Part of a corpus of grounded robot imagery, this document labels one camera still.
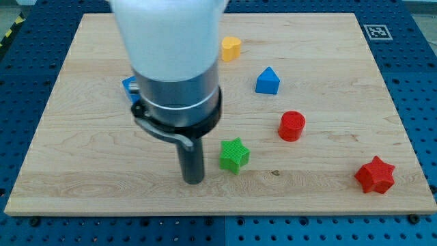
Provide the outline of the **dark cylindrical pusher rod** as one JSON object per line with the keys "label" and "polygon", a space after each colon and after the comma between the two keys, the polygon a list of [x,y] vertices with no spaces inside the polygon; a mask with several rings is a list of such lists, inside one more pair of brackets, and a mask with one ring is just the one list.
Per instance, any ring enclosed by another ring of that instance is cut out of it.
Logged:
{"label": "dark cylindrical pusher rod", "polygon": [[203,161],[202,139],[193,139],[193,149],[188,151],[182,145],[176,146],[184,181],[190,185],[197,185],[204,179],[205,168]]}

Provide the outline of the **black clamp with lever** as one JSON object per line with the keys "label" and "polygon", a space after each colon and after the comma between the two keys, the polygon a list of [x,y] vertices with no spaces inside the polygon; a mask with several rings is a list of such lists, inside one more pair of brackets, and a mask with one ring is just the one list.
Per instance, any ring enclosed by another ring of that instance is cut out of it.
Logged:
{"label": "black clamp with lever", "polygon": [[130,110],[135,123],[145,132],[162,141],[178,144],[190,152],[195,148],[194,141],[201,139],[219,123],[222,114],[222,99],[222,91],[218,87],[218,102],[212,113],[199,123],[183,127],[165,125],[152,116],[146,116],[148,110],[142,99],[137,100]]}

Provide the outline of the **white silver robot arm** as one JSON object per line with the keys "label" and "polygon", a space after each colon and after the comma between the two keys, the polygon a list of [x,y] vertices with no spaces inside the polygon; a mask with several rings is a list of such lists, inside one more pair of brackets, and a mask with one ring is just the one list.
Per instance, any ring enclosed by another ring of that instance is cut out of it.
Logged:
{"label": "white silver robot arm", "polygon": [[219,23],[226,1],[110,0],[135,76],[135,122],[175,144],[184,181],[202,182],[202,137],[219,122]]}

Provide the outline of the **blue block behind arm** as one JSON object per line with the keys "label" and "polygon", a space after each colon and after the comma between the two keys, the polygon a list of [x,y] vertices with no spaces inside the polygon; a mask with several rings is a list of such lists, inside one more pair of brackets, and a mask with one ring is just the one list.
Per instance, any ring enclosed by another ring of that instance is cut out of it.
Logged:
{"label": "blue block behind arm", "polygon": [[122,81],[122,86],[132,104],[135,104],[141,98],[135,76],[124,79]]}

